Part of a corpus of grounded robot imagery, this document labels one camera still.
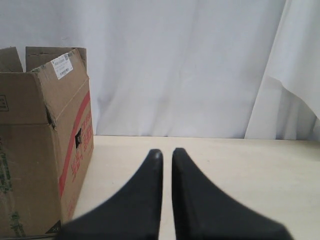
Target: white curtain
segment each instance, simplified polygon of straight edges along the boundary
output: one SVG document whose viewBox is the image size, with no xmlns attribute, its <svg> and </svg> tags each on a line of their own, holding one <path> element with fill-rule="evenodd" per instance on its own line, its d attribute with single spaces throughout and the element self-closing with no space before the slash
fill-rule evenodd
<svg viewBox="0 0 320 240">
<path fill-rule="evenodd" d="M 320 137 L 318 0 L 0 0 L 0 47 L 87 48 L 97 135 Z"/>
</svg>

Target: black pointed object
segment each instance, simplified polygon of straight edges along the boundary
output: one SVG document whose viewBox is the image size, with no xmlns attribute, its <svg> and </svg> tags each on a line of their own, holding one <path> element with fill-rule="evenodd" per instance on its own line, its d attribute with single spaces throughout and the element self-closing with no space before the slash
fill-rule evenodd
<svg viewBox="0 0 320 240">
<path fill-rule="evenodd" d="M 162 193 L 163 155 L 160 150 L 152 149 L 133 177 L 115 195 L 63 225 L 55 239 L 157 240 Z"/>
<path fill-rule="evenodd" d="M 215 186 L 183 148 L 172 156 L 172 206 L 177 240 L 293 240 Z"/>
</svg>

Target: wooden table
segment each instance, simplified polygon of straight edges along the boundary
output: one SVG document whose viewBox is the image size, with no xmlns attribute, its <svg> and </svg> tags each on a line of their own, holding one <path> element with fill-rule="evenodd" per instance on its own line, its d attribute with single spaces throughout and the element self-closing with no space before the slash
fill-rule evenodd
<svg viewBox="0 0 320 240">
<path fill-rule="evenodd" d="M 150 149 L 164 157 L 160 240 L 174 240 L 171 157 L 187 150 L 198 167 L 226 193 L 287 226 L 296 240 L 320 236 L 320 143 L 177 137 L 95 136 L 74 218 L 121 188 Z"/>
</svg>

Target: cardboard box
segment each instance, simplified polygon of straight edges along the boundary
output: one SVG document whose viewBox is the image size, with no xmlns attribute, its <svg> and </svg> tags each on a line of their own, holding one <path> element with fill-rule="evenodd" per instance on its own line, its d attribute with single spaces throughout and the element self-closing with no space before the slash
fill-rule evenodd
<svg viewBox="0 0 320 240">
<path fill-rule="evenodd" d="M 94 147 L 85 66 L 84 48 L 26 47 L 27 72 L 0 50 L 0 237 L 55 234 L 74 213 Z"/>
</svg>

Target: box flap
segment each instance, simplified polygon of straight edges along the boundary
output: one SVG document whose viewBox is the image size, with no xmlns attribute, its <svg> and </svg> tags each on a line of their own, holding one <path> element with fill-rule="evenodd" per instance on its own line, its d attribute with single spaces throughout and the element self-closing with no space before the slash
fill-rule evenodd
<svg viewBox="0 0 320 240">
<path fill-rule="evenodd" d="M 38 74 L 44 103 L 53 122 L 89 80 L 78 49 L 35 68 L 33 72 Z"/>
<path fill-rule="evenodd" d="M 22 73 L 22 65 L 16 47 L 0 49 L 0 72 Z"/>
<path fill-rule="evenodd" d="M 53 59 L 66 54 L 77 47 L 38 47 L 27 46 L 25 47 L 25 64 L 26 71 L 30 72 L 32 69 L 40 67 L 46 63 L 49 63 Z M 77 48 L 81 59 L 83 61 L 85 69 L 87 69 L 87 50 L 85 48 Z"/>
<path fill-rule="evenodd" d="M 48 123 L 35 73 L 0 73 L 0 125 Z"/>
</svg>

